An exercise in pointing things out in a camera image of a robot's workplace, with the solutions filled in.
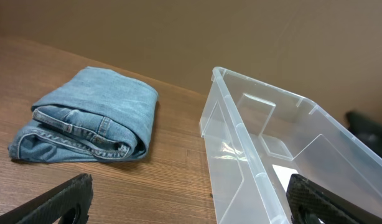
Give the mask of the black garment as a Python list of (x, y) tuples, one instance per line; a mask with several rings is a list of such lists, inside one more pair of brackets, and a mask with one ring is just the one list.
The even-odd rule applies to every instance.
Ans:
[(382, 158), (382, 125), (357, 111), (347, 112), (345, 119), (349, 132)]

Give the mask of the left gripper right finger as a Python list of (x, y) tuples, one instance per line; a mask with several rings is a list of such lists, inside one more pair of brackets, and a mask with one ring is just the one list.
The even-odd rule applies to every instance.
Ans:
[(300, 174), (291, 175), (286, 197), (293, 224), (382, 224), (382, 218)]

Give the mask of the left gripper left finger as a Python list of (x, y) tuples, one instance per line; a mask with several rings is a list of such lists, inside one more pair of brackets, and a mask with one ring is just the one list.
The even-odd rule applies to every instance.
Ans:
[(93, 179), (79, 174), (0, 216), (1, 224), (86, 224), (93, 199)]

